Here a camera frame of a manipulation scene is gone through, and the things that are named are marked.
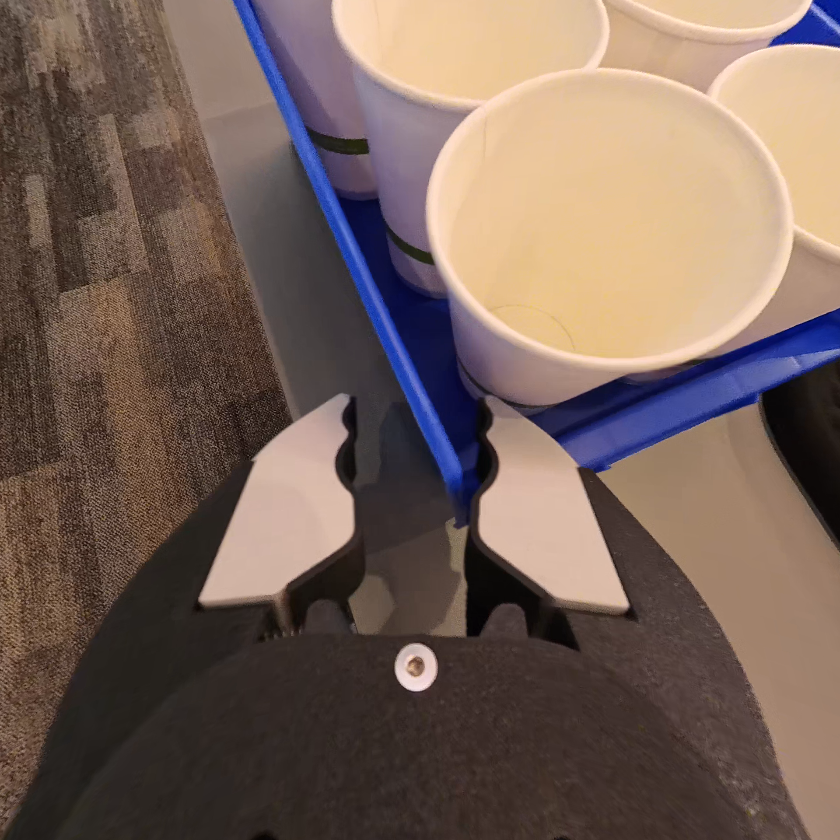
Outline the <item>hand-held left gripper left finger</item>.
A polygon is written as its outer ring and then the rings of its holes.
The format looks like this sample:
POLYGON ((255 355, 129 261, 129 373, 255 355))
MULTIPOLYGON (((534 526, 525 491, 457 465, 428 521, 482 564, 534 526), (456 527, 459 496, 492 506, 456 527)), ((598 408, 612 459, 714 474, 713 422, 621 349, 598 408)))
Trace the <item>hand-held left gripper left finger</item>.
POLYGON ((365 574, 354 495, 355 399, 340 393, 252 459, 198 605, 263 605, 285 634, 320 600, 347 606, 365 574))

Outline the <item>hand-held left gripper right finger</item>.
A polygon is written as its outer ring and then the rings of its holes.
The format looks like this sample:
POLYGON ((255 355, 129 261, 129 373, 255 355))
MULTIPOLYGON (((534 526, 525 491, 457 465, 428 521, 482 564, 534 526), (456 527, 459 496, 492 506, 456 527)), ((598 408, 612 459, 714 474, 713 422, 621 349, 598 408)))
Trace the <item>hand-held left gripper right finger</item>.
POLYGON ((626 618, 631 602, 581 469, 551 436, 495 396, 478 414, 479 487, 465 545, 466 631, 500 606, 527 635, 572 638, 567 612, 626 618))

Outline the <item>blue plastic bin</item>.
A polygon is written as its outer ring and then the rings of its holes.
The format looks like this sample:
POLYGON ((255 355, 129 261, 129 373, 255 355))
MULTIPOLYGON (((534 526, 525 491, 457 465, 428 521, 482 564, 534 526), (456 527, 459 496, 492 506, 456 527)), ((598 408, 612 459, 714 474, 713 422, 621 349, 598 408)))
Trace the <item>blue plastic bin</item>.
MULTIPOLYGON (((476 489, 476 402, 461 384, 447 303, 398 279, 375 200, 337 197, 251 2, 234 2, 373 330, 464 517, 476 489)), ((736 350, 687 372, 645 384, 608 384, 536 416, 580 466, 601 472, 762 393, 838 358, 838 311, 736 350)))

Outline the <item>white paper cup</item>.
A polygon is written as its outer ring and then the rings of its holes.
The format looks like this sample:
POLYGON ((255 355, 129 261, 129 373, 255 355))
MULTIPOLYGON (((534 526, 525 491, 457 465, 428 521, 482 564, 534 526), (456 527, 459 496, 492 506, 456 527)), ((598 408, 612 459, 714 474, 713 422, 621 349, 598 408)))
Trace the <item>white paper cup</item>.
POLYGON ((337 194, 377 197, 375 174, 349 58, 331 1, 255 1, 264 36, 310 141, 337 194))
POLYGON ((810 1, 604 1, 610 35, 602 66, 637 70, 707 91, 732 62, 767 47, 810 1))
POLYGON ((769 305, 794 239, 781 170, 744 121, 610 69, 470 114, 426 224, 466 386, 531 411, 718 354, 769 305))
POLYGON ((838 309, 838 48, 762 49, 725 67, 707 95, 768 147, 794 212, 784 278, 761 314, 712 352, 717 356, 838 309))
POLYGON ((601 1, 335 1, 388 253, 415 292, 446 298, 426 227, 429 178, 479 106, 524 81, 593 69, 610 35, 601 1))

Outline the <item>black quilted mouse pad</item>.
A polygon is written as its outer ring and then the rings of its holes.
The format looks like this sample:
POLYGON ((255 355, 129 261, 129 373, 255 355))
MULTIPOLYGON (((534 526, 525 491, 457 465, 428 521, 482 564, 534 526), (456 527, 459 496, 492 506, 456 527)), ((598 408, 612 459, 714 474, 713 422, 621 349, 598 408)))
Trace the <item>black quilted mouse pad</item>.
POLYGON ((838 362, 762 394, 770 441, 836 546, 839 545, 838 362))

